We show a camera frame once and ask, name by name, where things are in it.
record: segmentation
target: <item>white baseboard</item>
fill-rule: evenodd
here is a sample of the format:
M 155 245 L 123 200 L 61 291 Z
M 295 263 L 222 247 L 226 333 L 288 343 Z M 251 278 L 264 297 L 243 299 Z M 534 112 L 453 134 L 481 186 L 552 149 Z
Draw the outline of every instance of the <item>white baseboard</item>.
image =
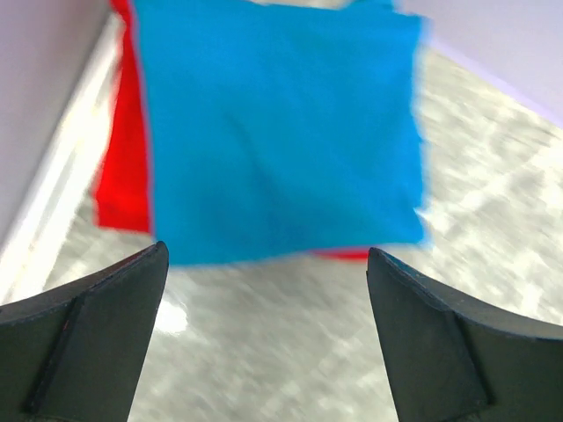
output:
M 0 253 L 0 304 L 43 291 L 107 145 L 120 21 L 106 24 Z

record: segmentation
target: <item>floor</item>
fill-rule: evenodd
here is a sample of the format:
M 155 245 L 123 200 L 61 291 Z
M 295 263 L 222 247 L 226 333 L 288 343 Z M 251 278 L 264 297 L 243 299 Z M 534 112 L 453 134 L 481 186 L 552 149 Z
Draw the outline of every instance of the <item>floor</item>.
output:
M 393 251 L 505 309 L 563 324 L 563 131 L 429 51 L 434 244 Z M 84 199 L 48 288 L 150 239 L 95 228 Z M 395 422 L 365 265 L 297 257 L 173 270 L 130 421 Z

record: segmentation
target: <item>blue fabric square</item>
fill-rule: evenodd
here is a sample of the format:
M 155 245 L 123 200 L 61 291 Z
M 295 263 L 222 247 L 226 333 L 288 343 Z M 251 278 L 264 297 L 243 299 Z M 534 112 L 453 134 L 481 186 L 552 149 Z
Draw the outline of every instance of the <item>blue fabric square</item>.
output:
M 134 0 L 156 236 L 171 264 L 416 244 L 421 19 L 246 0 Z

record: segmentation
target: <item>wall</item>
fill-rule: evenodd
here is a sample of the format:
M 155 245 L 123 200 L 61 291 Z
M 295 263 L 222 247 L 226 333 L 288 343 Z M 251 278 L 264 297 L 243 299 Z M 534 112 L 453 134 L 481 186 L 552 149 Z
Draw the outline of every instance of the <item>wall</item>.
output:
M 398 0 L 446 55 L 563 126 L 563 2 Z
M 108 11 L 106 0 L 0 1 L 0 243 Z

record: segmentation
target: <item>red cloth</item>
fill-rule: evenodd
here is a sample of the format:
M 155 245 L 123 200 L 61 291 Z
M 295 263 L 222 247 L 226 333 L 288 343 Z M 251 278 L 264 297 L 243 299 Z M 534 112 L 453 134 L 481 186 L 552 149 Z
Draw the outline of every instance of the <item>red cloth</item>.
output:
M 113 129 L 94 192 L 97 224 L 111 229 L 151 232 L 149 143 L 135 47 L 133 14 L 128 0 L 111 0 L 121 14 L 121 79 L 115 101 Z M 328 258 L 366 259 L 365 250 L 316 251 Z

